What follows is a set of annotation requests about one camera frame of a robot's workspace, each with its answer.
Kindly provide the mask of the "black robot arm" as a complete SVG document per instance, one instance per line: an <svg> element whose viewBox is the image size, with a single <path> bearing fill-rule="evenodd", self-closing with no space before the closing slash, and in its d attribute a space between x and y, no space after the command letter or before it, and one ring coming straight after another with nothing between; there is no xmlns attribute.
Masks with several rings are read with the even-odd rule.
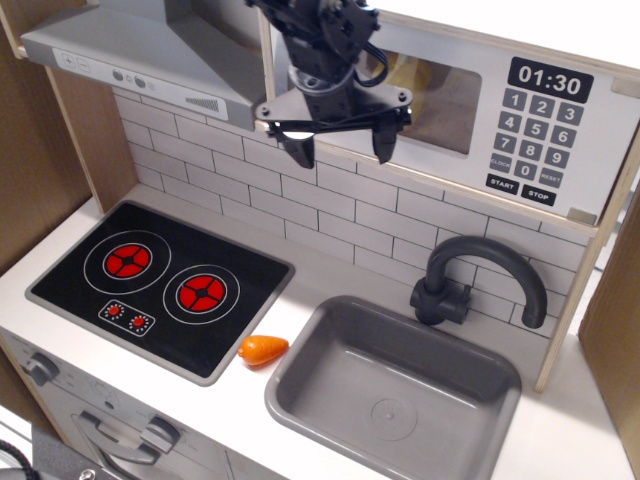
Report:
<svg viewBox="0 0 640 480"><path fill-rule="evenodd" d="M412 94L386 82L386 54L370 39L377 9L364 1L257 1L283 37L292 90L257 107L267 134L303 168L315 165L314 137L368 130L380 163L411 123Z"/></svg>

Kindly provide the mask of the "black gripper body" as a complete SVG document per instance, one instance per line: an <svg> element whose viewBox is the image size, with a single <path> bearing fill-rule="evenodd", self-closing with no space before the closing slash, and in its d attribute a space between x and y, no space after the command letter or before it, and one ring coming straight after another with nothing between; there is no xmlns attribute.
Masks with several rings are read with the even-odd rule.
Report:
<svg viewBox="0 0 640 480"><path fill-rule="evenodd" d="M271 135L308 138L315 134L369 131L391 137L411 123L412 93L381 83L361 85L348 75L330 83L303 74L290 78L292 88L256 107L258 120Z"/></svg>

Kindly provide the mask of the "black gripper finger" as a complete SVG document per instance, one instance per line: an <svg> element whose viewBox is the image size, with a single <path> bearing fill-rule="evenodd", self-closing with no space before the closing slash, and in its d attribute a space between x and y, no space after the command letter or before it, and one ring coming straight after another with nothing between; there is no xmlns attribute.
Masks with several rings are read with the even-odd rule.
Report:
<svg viewBox="0 0 640 480"><path fill-rule="evenodd" d="M395 115L379 117L372 128L374 154L380 164L391 160L396 145L398 122Z"/></svg>
<svg viewBox="0 0 640 480"><path fill-rule="evenodd" d="M272 127L269 135L284 147L284 150L299 166L305 169L312 169L315 166L313 133L282 131Z"/></svg>

